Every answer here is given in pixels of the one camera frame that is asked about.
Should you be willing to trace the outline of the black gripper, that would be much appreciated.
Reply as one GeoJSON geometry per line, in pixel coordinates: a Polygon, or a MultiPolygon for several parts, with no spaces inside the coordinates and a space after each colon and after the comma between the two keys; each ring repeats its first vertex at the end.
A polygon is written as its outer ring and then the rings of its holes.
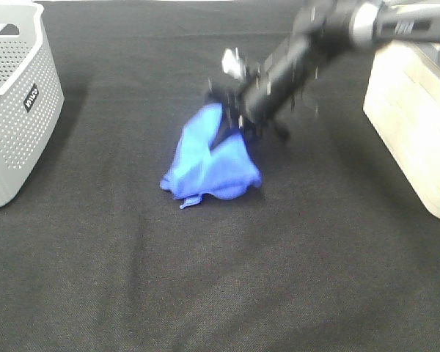
{"type": "MultiPolygon", "coordinates": [[[[218,147],[238,128],[264,125],[307,80],[315,76],[319,52],[308,36],[286,38],[263,65],[247,65],[237,49],[227,48],[221,58],[221,68],[241,85],[226,91],[221,105],[219,129],[211,144],[218,147]]],[[[290,140],[290,130],[278,117],[271,120],[274,133],[281,142],[290,140]]]]}

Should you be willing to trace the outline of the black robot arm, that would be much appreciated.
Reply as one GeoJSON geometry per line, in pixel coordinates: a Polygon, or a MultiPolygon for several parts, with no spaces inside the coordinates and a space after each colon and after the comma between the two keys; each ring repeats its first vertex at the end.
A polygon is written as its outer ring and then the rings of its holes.
{"type": "MultiPolygon", "coordinates": [[[[394,40],[440,46],[440,4],[314,1],[297,12],[291,33],[263,63],[248,61],[238,49],[226,49],[221,68],[240,84],[209,85],[207,96],[222,107],[211,147],[236,132],[261,136],[278,110],[321,66],[347,51],[374,49],[394,40]]],[[[440,66],[440,49],[437,63],[440,66]]]]}

